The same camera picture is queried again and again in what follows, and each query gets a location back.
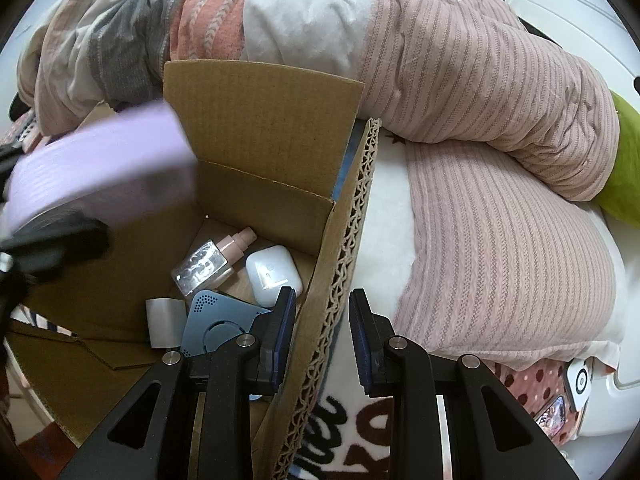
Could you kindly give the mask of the green plush pillow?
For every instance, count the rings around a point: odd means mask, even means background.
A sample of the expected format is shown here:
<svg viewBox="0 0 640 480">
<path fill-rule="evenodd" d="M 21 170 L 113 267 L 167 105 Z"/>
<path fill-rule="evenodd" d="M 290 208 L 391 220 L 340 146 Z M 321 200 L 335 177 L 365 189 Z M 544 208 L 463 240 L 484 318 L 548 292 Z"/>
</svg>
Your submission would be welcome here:
<svg viewBox="0 0 640 480">
<path fill-rule="evenodd" d="M 638 229 L 640 226 L 640 116 L 617 93 L 612 98 L 620 138 L 613 170 L 593 200 L 605 212 Z"/>
</svg>

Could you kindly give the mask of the white round-marker device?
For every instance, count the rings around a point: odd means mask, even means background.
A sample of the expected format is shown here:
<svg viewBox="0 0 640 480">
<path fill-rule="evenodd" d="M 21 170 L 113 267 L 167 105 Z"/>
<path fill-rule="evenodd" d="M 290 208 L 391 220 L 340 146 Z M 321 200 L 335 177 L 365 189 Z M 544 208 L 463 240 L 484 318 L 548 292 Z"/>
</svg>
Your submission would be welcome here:
<svg viewBox="0 0 640 480">
<path fill-rule="evenodd" d="M 574 359 L 565 370 L 565 387 L 575 412 L 581 412 L 591 393 L 591 375 L 586 360 Z"/>
</svg>

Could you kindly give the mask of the smartphone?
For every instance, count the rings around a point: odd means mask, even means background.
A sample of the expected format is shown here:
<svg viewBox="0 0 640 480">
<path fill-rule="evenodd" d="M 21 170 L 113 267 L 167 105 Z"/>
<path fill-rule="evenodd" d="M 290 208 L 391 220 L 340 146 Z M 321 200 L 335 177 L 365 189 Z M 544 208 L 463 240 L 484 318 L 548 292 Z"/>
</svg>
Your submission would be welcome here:
<svg viewBox="0 0 640 480">
<path fill-rule="evenodd" d="M 535 416 L 534 421 L 544 434 L 552 439 L 566 423 L 566 404 L 562 394 L 551 399 Z"/>
</svg>

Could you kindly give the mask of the blue square device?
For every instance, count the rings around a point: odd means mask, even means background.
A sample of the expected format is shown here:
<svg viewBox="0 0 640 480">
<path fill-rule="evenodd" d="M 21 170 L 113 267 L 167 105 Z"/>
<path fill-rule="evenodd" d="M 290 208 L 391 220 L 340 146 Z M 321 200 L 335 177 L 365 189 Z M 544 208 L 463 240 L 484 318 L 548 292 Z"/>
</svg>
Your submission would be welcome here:
<svg viewBox="0 0 640 480">
<path fill-rule="evenodd" d="M 269 312 L 219 292 L 201 290 L 191 301 L 180 353 L 194 358 L 215 352 L 229 340 L 248 333 L 256 318 Z"/>
</svg>

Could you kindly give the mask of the white bed headboard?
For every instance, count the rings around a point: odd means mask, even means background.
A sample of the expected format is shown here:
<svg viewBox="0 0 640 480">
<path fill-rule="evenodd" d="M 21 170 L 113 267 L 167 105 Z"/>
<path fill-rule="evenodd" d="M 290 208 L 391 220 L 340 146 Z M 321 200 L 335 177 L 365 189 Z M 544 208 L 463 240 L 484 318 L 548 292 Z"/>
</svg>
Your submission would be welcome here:
<svg viewBox="0 0 640 480">
<path fill-rule="evenodd" d="M 506 0 L 515 14 L 567 52 L 589 62 L 608 88 L 639 106 L 639 50 L 605 0 Z"/>
</svg>

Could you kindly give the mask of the striped pink grey duvet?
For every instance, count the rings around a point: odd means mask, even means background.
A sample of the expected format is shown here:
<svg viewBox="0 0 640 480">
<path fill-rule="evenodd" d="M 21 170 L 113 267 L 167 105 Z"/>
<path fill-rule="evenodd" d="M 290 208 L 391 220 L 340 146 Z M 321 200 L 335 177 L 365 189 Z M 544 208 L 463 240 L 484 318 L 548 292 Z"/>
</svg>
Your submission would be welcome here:
<svg viewBox="0 0 640 480">
<path fill-rule="evenodd" d="M 16 66 L 40 130 L 157 99 L 169 61 L 243 60 L 364 85 L 360 113 L 414 143 L 485 142 L 571 202 L 614 168 L 603 77 L 503 0 L 60 0 Z"/>
</svg>

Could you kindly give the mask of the pink ribbed pillow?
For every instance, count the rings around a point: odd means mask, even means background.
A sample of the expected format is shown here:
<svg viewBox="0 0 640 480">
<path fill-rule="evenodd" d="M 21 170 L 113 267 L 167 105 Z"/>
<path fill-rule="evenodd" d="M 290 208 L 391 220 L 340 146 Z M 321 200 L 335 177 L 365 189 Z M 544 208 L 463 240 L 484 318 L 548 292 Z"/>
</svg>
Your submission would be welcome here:
<svg viewBox="0 0 640 480">
<path fill-rule="evenodd" d="M 416 258 L 398 333 L 439 356 L 516 370 L 618 364 L 625 268 L 597 207 L 564 200 L 485 144 L 411 144 L 407 166 Z"/>
</svg>

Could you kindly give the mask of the clear pink-capped bottle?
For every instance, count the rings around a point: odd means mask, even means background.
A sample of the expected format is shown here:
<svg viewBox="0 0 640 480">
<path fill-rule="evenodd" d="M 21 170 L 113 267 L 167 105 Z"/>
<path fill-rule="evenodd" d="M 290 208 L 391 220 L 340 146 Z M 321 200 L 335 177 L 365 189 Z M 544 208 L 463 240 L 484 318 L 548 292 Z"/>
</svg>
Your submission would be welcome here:
<svg viewBox="0 0 640 480">
<path fill-rule="evenodd" d="M 228 235 L 218 243 L 208 240 L 174 270 L 171 277 L 185 297 L 202 288 L 215 289 L 234 273 L 234 265 L 241 261 L 250 245 L 257 240 L 251 228 Z"/>
</svg>

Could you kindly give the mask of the brown cardboard box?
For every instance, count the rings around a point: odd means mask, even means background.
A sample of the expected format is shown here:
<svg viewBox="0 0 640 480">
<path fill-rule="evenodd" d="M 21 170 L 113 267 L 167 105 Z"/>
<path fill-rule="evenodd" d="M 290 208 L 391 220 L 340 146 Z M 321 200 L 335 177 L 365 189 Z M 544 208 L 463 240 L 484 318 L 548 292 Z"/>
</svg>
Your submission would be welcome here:
<svg viewBox="0 0 640 480">
<path fill-rule="evenodd" d="M 250 410 L 253 474 L 281 479 L 352 281 L 378 124 L 366 125 L 345 162 L 362 83 L 290 66 L 171 62 L 164 95 L 198 160 L 194 196 L 117 229 L 104 259 L 29 296 L 29 307 L 66 336 L 14 327 L 9 345 L 64 434 L 84 443 L 152 364 L 143 300 L 172 291 L 169 271 L 189 250 L 248 226 L 259 246 L 288 248 L 305 283 L 284 383 Z"/>
</svg>

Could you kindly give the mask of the white earbuds case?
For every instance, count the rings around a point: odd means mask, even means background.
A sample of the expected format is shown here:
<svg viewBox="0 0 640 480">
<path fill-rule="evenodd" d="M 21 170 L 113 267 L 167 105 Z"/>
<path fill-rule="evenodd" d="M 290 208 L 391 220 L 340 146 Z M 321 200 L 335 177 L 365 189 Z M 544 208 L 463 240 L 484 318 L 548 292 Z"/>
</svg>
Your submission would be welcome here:
<svg viewBox="0 0 640 480">
<path fill-rule="evenodd" d="M 302 296 L 302 278 L 290 252 L 282 245 L 253 252 L 246 258 L 245 269 L 258 306 L 273 308 L 283 286 L 294 289 L 297 298 Z"/>
</svg>

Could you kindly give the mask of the striped fleece blanket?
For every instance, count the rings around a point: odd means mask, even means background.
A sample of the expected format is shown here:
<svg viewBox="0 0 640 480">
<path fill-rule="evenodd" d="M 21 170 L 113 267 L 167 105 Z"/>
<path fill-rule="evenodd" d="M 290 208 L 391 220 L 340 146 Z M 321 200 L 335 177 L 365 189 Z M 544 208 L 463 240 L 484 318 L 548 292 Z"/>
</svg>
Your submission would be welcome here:
<svg viewBox="0 0 640 480">
<path fill-rule="evenodd" d="M 306 296 L 280 291 L 276 306 L 201 354 L 155 363 L 64 469 L 69 479 L 182 479 L 190 430 L 204 400 L 198 474 L 248 479 L 253 394 L 283 398 L 309 367 L 320 324 L 346 308 L 361 385 L 394 400 L 390 476 L 438 479 L 436 399 L 452 394 L 454 456 L 470 479 L 569 479 L 573 469 L 474 356 L 434 358 L 394 333 L 366 293 L 341 294 L 358 244 L 356 208 L 367 194 L 366 133 L 338 180 L 352 118 L 261 122 L 249 112 L 194 115 L 154 102 L 93 122 L 22 156 L 9 176 L 1 305 L 51 282 L 53 313 L 73 332 L 134 338 L 134 307 L 167 282 L 206 216 L 250 226 L 314 259 Z"/>
</svg>

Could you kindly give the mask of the purple carton box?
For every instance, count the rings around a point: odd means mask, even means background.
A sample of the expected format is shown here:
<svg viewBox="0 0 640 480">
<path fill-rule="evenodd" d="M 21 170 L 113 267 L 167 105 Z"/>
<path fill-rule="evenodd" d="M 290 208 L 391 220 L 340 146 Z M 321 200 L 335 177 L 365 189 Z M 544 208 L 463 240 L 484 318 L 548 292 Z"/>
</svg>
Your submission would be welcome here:
<svg viewBox="0 0 640 480">
<path fill-rule="evenodd" d="M 10 234 L 78 214 L 120 226 L 192 202 L 197 164 L 168 103 L 130 108 L 22 157 L 1 219 Z"/>
</svg>

